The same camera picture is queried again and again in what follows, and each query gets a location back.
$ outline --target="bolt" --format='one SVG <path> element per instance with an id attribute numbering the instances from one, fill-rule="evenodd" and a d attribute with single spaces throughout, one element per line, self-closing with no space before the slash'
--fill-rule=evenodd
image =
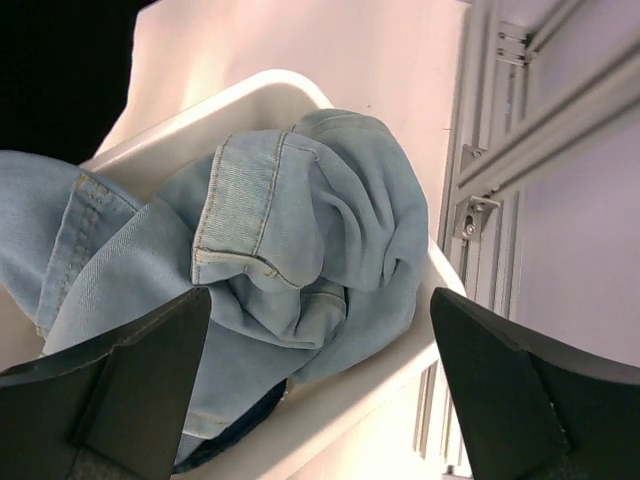
<path id="1" fill-rule="evenodd" d="M 476 226 L 473 223 L 470 223 L 469 225 L 464 227 L 464 233 L 469 236 L 473 235 L 474 233 L 476 233 Z"/>

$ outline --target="metal frame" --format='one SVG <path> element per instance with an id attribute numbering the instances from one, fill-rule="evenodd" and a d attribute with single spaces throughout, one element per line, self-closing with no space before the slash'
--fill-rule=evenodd
<path id="1" fill-rule="evenodd" d="M 454 203 L 499 196 L 556 153 L 640 104 L 640 35 L 461 172 Z"/>
<path id="2" fill-rule="evenodd" d="M 558 5 L 551 15 L 542 23 L 542 27 L 529 40 L 526 49 L 527 62 L 534 60 L 540 49 L 567 22 L 575 11 L 586 3 L 585 0 L 565 0 Z"/>
<path id="3" fill-rule="evenodd" d="M 520 293 L 520 227 L 527 201 L 521 187 L 574 156 L 576 148 L 640 119 L 640 33 L 556 102 L 527 112 L 537 52 L 584 3 L 565 0 L 533 35 L 500 22 L 499 0 L 477 0 L 467 11 L 438 241 L 468 297 L 512 320 Z M 478 198 L 499 206 L 474 216 Z M 468 225 L 461 228 L 460 222 L 469 216 L 476 223 L 465 232 Z M 439 455 L 449 465 L 447 473 L 468 476 L 441 376 L 439 365 L 425 373 L 431 382 L 425 381 L 431 385 L 425 390 L 430 414 L 423 417 L 428 427 L 422 429 L 421 452 L 432 460 Z"/>

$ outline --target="dark blue fabric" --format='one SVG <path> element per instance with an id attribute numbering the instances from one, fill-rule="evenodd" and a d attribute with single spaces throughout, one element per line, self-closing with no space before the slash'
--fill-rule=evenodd
<path id="1" fill-rule="evenodd" d="M 202 442 L 186 460 L 173 467 L 173 473 L 185 473 L 198 468 L 237 444 L 271 415 L 271 412 L 280 403 L 286 387 L 287 382 L 284 381 L 269 390 L 264 397 L 258 400 L 258 403 L 224 429 L 220 435 Z"/>

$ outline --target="light blue denim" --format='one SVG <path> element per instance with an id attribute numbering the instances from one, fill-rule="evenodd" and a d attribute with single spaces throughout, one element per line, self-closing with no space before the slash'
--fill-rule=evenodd
<path id="1" fill-rule="evenodd" d="M 427 205 L 374 118 L 321 110 L 289 131 L 233 134 L 147 204 L 43 157 L 4 152 L 0 172 L 0 280 L 46 354 L 209 288 L 191 436 L 215 437 L 284 378 L 322 380 L 410 325 Z"/>

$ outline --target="white wall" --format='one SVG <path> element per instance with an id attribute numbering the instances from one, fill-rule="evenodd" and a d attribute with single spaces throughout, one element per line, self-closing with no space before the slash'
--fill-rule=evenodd
<path id="1" fill-rule="evenodd" d="M 532 64 L 528 110 L 551 101 L 638 29 L 636 0 L 585 2 Z M 570 152 L 525 190 L 516 321 L 640 366 L 640 119 L 616 130 Z"/>

